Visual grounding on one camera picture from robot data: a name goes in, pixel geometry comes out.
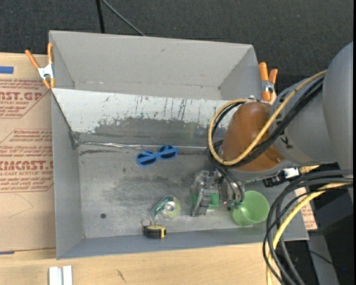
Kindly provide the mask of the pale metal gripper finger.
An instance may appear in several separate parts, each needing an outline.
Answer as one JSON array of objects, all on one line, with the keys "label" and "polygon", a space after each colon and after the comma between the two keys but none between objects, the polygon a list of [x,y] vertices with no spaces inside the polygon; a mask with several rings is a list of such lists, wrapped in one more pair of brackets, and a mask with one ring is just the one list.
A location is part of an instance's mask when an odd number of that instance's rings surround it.
[{"label": "pale metal gripper finger", "polygon": [[216,171],[201,170],[195,175],[194,187],[212,189],[216,186],[219,176]]},{"label": "pale metal gripper finger", "polygon": [[192,216],[205,215],[210,203],[209,190],[201,188],[192,195]]}]

